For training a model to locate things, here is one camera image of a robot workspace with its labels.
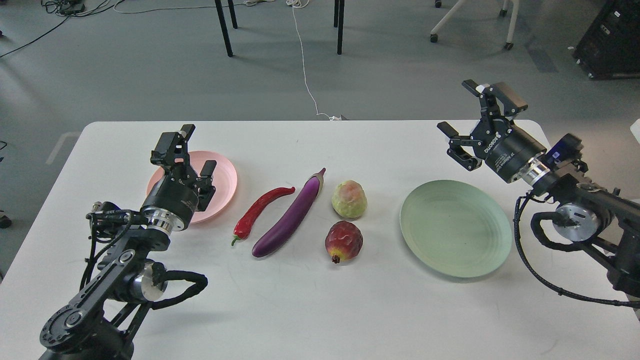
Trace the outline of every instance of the white cable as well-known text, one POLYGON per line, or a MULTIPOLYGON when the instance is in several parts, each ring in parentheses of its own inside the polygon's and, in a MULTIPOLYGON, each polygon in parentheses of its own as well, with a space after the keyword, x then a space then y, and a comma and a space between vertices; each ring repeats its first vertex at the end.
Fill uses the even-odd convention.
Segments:
POLYGON ((302 0, 287 0, 287 5, 291 6, 294 9, 302 9, 306 5, 309 5, 309 1, 311 0, 307 0, 307 3, 302 4, 302 0))
MULTIPOLYGON (((117 9, 117 6, 120 3, 123 3, 125 0, 118 0, 118 2, 116 3, 116 5, 113 6, 113 11, 115 11, 116 13, 148 13, 148 12, 154 12, 154 11, 158 11, 158 10, 182 10, 182 9, 206 9, 206 8, 215 8, 215 5, 205 5, 205 6, 185 6, 185 7, 181 7, 181 8, 157 8, 157 9, 149 9, 149 10, 142 10, 139 12, 121 12, 120 10, 117 9)), ((255 6, 259 3, 271 3, 275 0, 246 0, 244 1, 242 4, 246 5, 246 6, 255 6)), ((229 5, 223 5, 223 8, 228 8, 229 5)))
POLYGON ((72 17, 81 17, 82 15, 87 15, 87 14, 89 14, 89 13, 94 13, 94 12, 96 12, 98 9, 105 8, 105 7, 106 7, 110 2, 111 2, 111 0, 104 0, 103 2, 101 2, 101 4, 100 4, 100 5, 96 6, 95 8, 93 8, 93 9, 91 9, 91 10, 83 11, 83 12, 81 12, 81 13, 75 13, 75 14, 73 14, 73 16, 72 16, 72 17))
POLYGON ((311 90, 309 90, 309 85, 307 84, 307 70, 305 69, 305 48, 302 46, 302 37, 300 36, 300 31, 298 31, 298 21, 296 20, 296 9, 298 8, 295 6, 291 7, 291 12, 293 13, 293 22, 296 24, 296 32, 298 33, 298 39, 300 39, 300 52, 302 53, 302 73, 305 76, 305 86, 307 87, 307 92, 309 93, 309 96, 311 96, 311 99, 314 101, 314 104, 316 106, 316 116, 324 115, 328 117, 330 120, 332 120, 331 116, 318 111, 318 103, 316 102, 316 98, 311 94, 311 90))
POLYGON ((276 0, 246 0, 245 2, 243 2, 243 4, 245 4, 246 6, 255 6, 259 3, 272 3, 273 1, 276 0))

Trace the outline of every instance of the white chair leg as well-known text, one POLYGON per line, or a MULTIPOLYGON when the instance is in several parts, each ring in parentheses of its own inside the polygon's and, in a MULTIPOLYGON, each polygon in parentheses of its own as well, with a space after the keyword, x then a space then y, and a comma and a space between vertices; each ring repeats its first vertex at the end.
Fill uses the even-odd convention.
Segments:
POLYGON ((511 0, 511 1, 513 2, 513 11, 511 12, 511 22, 509 23, 509 33, 507 34, 507 44, 513 44, 513 32, 516 29, 518 9, 520 8, 520 0, 511 0))
POLYGON ((440 22, 431 30, 431 34, 435 35, 438 33, 438 30, 440 30, 440 28, 442 26, 444 26, 444 24, 447 23, 447 21, 449 20, 449 18, 451 18, 453 16, 453 14, 455 12, 458 11, 458 9, 464 4, 466 3, 467 0, 458 0, 458 2, 451 8, 451 10, 449 10, 447 12, 446 15, 444 15, 444 17, 440 20, 440 22))

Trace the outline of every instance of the plate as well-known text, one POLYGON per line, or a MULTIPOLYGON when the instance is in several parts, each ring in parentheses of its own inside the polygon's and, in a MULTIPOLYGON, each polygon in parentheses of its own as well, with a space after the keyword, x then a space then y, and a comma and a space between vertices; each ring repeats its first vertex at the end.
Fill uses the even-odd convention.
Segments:
MULTIPOLYGON (((189 157, 191 167, 193 167, 193 170, 198 174, 202 170, 205 161, 216 160, 218 162, 215 170, 213 170, 213 186, 216 187, 216 193, 213 194, 213 198, 205 211, 196 211, 193 213, 190 224, 197 224, 215 216, 231 201, 231 198, 236 192, 238 175, 231 161, 217 152, 189 151, 189 157)), ((154 172, 147 185, 147 195, 151 192, 151 189, 158 180, 162 178, 163 174, 164 170, 162 168, 158 168, 156 172, 154 172)))
POLYGON ((400 211, 400 228, 422 262, 455 277, 489 274, 511 251, 511 225, 502 208, 459 181, 436 180, 414 189, 400 211))

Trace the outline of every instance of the black table leg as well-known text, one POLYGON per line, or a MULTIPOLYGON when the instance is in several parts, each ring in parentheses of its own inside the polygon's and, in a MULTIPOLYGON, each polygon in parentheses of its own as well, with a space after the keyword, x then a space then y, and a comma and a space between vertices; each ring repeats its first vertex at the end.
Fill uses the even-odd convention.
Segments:
POLYGON ((340 1, 340 9, 338 11, 338 55, 342 54, 342 29, 344 27, 344 0, 340 1))
POLYGON ((333 6, 333 27, 338 27, 338 10, 339 10, 339 0, 335 0, 335 4, 333 6))
POLYGON ((236 9, 234 9, 234 0, 228 0, 229 2, 229 12, 231 13, 231 25, 233 25, 234 29, 238 28, 238 23, 236 21, 236 9))
POLYGON ((220 28, 222 29, 222 37, 225 39, 225 47, 227 48, 227 56, 232 57, 234 55, 231 51, 231 41, 229 40, 229 32, 227 31, 227 22, 225 21, 225 14, 222 12, 222 3, 220 0, 215 0, 216 10, 218 11, 218 19, 220 20, 220 28))

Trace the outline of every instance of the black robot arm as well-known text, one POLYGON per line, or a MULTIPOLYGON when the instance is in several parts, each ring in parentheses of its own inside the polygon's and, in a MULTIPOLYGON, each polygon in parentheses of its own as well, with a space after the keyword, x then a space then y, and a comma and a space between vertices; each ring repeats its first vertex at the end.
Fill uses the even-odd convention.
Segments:
MULTIPOLYGON (((469 171, 484 161, 507 183, 523 179, 532 187, 527 200, 546 195, 547 200, 557 202, 555 211, 532 217, 531 227, 540 243, 554 250, 584 251, 607 269, 607 278, 615 290, 640 297, 640 205, 622 199, 618 189, 609 193, 585 176, 588 166, 582 161, 582 144, 576 136, 565 135, 547 152, 542 144, 516 126, 513 118, 508 119, 528 106, 506 84, 478 85, 466 80, 463 86, 479 98, 481 119, 468 136, 460 135, 446 122, 438 124, 449 138, 448 155, 469 171), (474 155, 463 147, 471 147, 474 155), (599 237, 616 217, 623 230, 617 244, 599 237), (549 240, 541 226, 545 220, 551 220, 555 230, 571 243, 549 240)), ((516 225, 522 209, 518 200, 516 225)), ((640 302, 610 303, 640 307, 640 302)))
POLYGON ((187 141, 194 129, 185 125, 178 132, 161 135, 151 162, 164 169, 164 176, 140 211, 121 210, 105 202, 96 203, 87 214, 92 251, 81 289, 43 326, 40 342, 47 350, 40 360, 129 360, 133 337, 149 309, 178 304, 207 286, 202 274, 167 271, 162 263, 147 258, 149 252, 166 250, 171 232, 186 229, 193 212, 206 209, 214 195, 215 161, 208 161, 199 176, 189 162, 187 141), (106 245, 94 254, 97 243, 106 245), (92 278, 94 266, 100 273, 92 278), (193 285, 177 297, 157 301, 167 282, 174 280, 193 285), (111 320, 104 317, 107 299, 124 303, 111 320), (132 314, 128 327, 120 330, 132 314))

